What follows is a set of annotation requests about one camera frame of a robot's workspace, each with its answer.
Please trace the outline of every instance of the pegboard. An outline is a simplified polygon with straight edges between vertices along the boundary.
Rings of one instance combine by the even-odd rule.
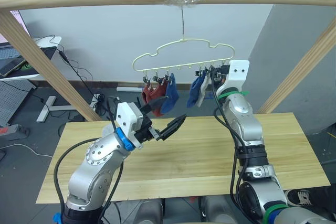
[[[6,81],[19,89],[30,91],[35,86],[28,80]],[[0,126],[6,126],[28,92],[17,90],[0,81]]]

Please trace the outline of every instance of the metal hanger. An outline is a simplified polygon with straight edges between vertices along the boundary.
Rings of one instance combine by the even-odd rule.
[[[171,68],[177,68],[178,70],[181,69],[181,67],[184,67],[184,66],[188,66],[189,68],[191,68],[193,65],[204,65],[206,63],[211,63],[211,64],[215,64],[215,62],[218,62],[218,61],[221,61],[222,64],[225,64],[225,61],[226,60],[229,60],[229,59],[232,59],[234,56],[235,56],[235,48],[229,44],[223,44],[223,43],[218,43],[218,44],[215,44],[215,45],[211,45],[211,42],[209,40],[206,40],[206,39],[195,39],[195,38],[185,38],[184,37],[184,17],[183,17],[183,7],[181,7],[181,11],[182,11],[182,39],[180,40],[176,40],[176,41],[173,41],[173,42],[169,42],[167,44],[164,44],[164,45],[161,45],[159,46],[157,49],[156,49],[156,53],[154,54],[151,54],[149,52],[145,53],[145,54],[142,54],[138,57],[136,57],[134,60],[133,60],[133,63],[132,63],[132,67],[135,71],[137,72],[143,72],[144,74],[147,73],[147,71],[155,71],[157,72],[158,70],[160,69],[165,69],[165,70],[169,70]],[[187,41],[200,41],[200,42],[206,42],[208,44],[208,47],[209,48],[217,48],[218,46],[223,46],[223,47],[229,47],[232,49],[232,55],[228,58],[222,58],[222,59],[215,59],[215,60],[206,60],[206,61],[198,61],[198,62],[191,62],[191,63],[185,63],[185,64],[179,64],[179,65],[171,65],[171,66],[165,66],[165,67],[157,67],[157,68],[146,68],[146,69],[137,69],[135,68],[135,63],[145,57],[145,56],[151,56],[151,57],[155,57],[159,54],[159,51],[164,48],[164,47],[168,47],[168,46],[171,46],[173,44],[178,44],[178,43],[184,43],[184,42],[187,42]]]

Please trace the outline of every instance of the monitor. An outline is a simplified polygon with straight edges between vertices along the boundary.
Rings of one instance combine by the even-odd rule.
[[[16,20],[22,25],[23,29],[29,34],[26,24],[24,23],[20,12],[18,10],[12,10],[11,13],[16,18]],[[6,45],[9,45],[9,42],[7,41],[7,39],[5,39],[4,36],[0,34],[0,46],[6,46]]]

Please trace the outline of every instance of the blue sock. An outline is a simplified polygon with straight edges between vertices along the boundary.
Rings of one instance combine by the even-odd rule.
[[[197,77],[196,80],[194,80],[193,84],[191,84],[190,86],[190,91],[189,91],[189,99],[187,101],[187,108],[191,108],[192,106],[194,106],[198,100],[198,96],[199,96],[199,90],[201,88],[201,85],[205,79],[206,73],[203,70],[202,71],[202,76]]]
[[[171,111],[179,99],[174,74],[170,75],[170,83],[167,85],[166,95],[168,99],[162,104],[160,113],[164,114]]]

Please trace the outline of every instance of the green band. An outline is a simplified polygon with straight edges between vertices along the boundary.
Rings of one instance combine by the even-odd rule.
[[[247,95],[248,94],[248,91],[242,91],[242,92],[239,92],[239,91],[231,91],[231,92],[227,92],[227,93],[224,93],[224,94],[221,94],[218,99],[221,99],[223,97],[228,97],[229,95],[231,94],[242,94],[242,95]]]
[[[262,224],[268,224],[268,217],[269,215],[275,211],[275,210],[278,210],[278,209],[281,209],[281,208],[288,208],[287,205],[285,204],[277,204],[277,205],[274,205],[274,206],[271,206],[269,208],[267,208],[266,212],[265,212],[265,215],[264,215],[264,218],[263,218],[263,223]]]

